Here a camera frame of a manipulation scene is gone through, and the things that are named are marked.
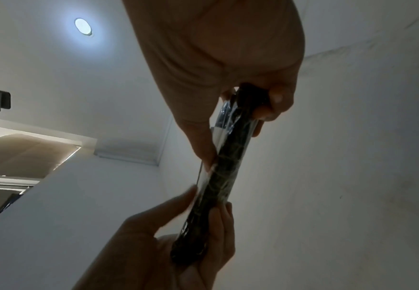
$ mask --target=hand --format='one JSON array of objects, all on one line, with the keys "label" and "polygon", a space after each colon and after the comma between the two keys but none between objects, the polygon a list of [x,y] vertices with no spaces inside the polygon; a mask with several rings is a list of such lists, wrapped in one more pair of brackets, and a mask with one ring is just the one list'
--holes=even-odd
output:
[{"label": "hand", "polygon": [[305,51],[292,0],[123,0],[136,37],[176,123],[205,166],[216,157],[209,118],[240,83],[268,89],[271,121],[294,103]]},{"label": "hand", "polygon": [[232,204],[209,213],[208,251],[189,267],[172,264],[176,235],[155,238],[159,228],[183,213],[196,187],[148,211],[128,218],[73,290],[210,290],[216,274],[235,253]]}]

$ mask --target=ceiling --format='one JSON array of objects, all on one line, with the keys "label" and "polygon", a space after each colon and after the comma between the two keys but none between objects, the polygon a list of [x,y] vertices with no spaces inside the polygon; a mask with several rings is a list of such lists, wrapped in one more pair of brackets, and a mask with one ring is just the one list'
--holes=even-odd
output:
[{"label": "ceiling", "polygon": [[0,90],[12,94],[0,119],[136,159],[159,156],[171,115],[120,0],[0,0]]}]

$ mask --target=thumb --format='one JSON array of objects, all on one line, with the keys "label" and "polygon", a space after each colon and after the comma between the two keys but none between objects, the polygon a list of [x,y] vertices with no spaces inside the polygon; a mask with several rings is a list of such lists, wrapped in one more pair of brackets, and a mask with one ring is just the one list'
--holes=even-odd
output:
[{"label": "thumb", "polygon": [[194,200],[196,193],[197,187],[193,185],[183,194],[138,214],[135,217],[136,224],[140,227],[144,226],[142,230],[151,235],[155,234],[158,229],[183,213]]},{"label": "thumb", "polygon": [[210,130],[210,121],[198,123],[176,120],[176,123],[189,139],[195,155],[203,161],[206,170],[209,171],[217,156],[216,147],[214,146],[213,136]]}]

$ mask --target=recessed light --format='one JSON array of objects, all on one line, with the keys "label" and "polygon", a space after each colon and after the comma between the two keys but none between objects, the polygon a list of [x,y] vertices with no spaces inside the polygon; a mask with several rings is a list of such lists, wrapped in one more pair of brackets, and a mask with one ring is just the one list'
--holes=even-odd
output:
[{"label": "recessed light", "polygon": [[77,18],[74,21],[74,24],[76,25],[76,27],[80,31],[80,33],[82,33],[84,35],[88,35],[88,36],[90,36],[92,34],[91,33],[91,26],[85,19]]}]

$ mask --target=rolled black item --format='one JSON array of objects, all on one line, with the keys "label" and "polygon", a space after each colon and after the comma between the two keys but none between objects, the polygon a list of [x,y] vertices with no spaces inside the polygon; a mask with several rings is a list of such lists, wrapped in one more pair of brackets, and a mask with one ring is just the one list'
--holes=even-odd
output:
[{"label": "rolled black item", "polygon": [[173,244],[171,259],[176,264],[189,265],[205,254],[210,209],[219,201],[227,201],[257,125],[257,120],[252,118],[253,110],[268,103],[267,90],[242,84],[222,107],[213,130],[213,139],[222,131],[222,136],[215,142],[218,143],[216,148],[220,148],[218,161],[200,187],[192,210]]}]

